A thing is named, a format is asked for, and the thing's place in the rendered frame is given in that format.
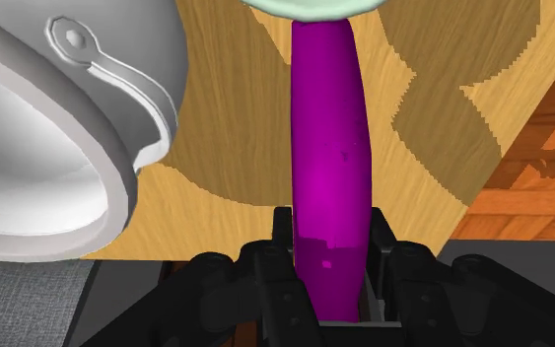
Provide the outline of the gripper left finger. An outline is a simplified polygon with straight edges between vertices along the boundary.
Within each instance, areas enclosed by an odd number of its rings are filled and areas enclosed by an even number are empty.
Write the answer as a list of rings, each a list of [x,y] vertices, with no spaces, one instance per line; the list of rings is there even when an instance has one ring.
[[[277,207],[270,239],[237,260],[194,256],[81,347],[222,347],[247,322],[257,347],[326,347],[292,247],[292,210]]]

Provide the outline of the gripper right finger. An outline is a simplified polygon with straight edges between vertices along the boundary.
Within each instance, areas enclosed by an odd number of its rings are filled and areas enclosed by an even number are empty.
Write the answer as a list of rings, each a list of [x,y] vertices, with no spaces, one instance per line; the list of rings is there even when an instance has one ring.
[[[366,271],[404,347],[555,347],[555,295],[481,254],[440,262],[371,213]]]

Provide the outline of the purple long eggplant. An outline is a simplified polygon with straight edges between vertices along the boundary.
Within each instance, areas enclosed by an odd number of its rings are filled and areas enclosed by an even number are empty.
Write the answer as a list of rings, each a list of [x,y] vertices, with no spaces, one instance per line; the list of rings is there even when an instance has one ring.
[[[292,25],[294,260],[320,320],[359,318],[372,214],[364,88],[348,20]]]

